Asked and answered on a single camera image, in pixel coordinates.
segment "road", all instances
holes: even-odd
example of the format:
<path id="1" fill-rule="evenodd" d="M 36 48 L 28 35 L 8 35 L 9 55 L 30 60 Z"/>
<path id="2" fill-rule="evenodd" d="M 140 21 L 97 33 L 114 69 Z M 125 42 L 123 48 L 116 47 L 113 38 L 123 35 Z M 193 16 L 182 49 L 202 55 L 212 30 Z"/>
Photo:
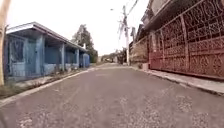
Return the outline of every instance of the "road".
<path id="1" fill-rule="evenodd" d="M 7 128 L 224 128 L 223 97 L 101 68 L 7 104 L 0 118 Z"/>

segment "overcast sky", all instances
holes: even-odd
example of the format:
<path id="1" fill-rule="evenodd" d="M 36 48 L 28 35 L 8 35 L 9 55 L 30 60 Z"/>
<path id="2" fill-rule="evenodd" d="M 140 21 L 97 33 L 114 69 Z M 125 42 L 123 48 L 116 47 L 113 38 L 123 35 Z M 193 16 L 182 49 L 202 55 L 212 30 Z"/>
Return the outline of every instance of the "overcast sky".
<path id="1" fill-rule="evenodd" d="M 80 24 L 86 24 L 99 55 L 125 46 L 124 34 L 118 41 L 122 6 L 127 10 L 135 0 L 11 0 L 7 24 L 16 26 L 36 21 L 71 39 Z M 139 0 L 128 17 L 129 27 L 138 28 L 148 0 Z"/>

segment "fence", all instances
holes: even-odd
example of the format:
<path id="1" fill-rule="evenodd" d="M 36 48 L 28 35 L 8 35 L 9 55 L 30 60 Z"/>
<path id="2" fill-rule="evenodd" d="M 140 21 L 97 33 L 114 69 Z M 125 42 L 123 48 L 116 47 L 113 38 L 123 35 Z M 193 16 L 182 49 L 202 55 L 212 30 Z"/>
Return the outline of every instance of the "fence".
<path id="1" fill-rule="evenodd" d="M 224 79 L 224 7 L 202 0 L 150 37 L 152 69 Z"/>

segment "curb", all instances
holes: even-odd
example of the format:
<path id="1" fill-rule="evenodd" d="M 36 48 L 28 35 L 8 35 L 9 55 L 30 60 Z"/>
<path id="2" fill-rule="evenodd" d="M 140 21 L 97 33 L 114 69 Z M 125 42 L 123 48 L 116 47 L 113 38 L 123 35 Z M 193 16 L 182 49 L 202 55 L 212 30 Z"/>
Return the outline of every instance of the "curb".
<path id="1" fill-rule="evenodd" d="M 181 86 L 187 86 L 187 87 L 190 87 L 190 88 L 195 88 L 195 89 L 198 89 L 200 91 L 207 92 L 207 93 L 210 93 L 210 94 L 213 94 L 213 95 L 217 95 L 217 96 L 224 96 L 223 92 L 217 92 L 217 91 L 214 91 L 214 90 L 211 90 L 211 89 L 208 89 L 208 88 L 203 88 L 203 87 L 198 86 L 196 84 L 192 84 L 191 82 L 187 82 L 187 81 L 184 81 L 184 80 L 181 80 L 181 79 L 176 79 L 176 78 L 175 79 L 174 78 L 170 78 L 169 76 L 161 76 L 161 75 L 153 74 L 153 73 L 141 70 L 141 69 L 137 69 L 135 67 L 131 67 L 131 68 L 136 70 L 136 71 L 144 72 L 144 73 L 146 73 L 148 75 L 151 75 L 151 76 L 156 76 L 158 78 L 165 79 L 165 80 L 177 83 L 177 84 L 179 84 Z"/>

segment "blue house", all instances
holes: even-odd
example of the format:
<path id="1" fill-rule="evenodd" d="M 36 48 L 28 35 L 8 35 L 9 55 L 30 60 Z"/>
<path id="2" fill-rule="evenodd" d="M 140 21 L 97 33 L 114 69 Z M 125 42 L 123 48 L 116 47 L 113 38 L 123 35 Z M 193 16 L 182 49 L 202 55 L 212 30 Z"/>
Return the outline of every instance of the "blue house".
<path id="1" fill-rule="evenodd" d="M 87 50 L 36 22 L 7 29 L 5 78 L 26 80 L 89 66 Z"/>

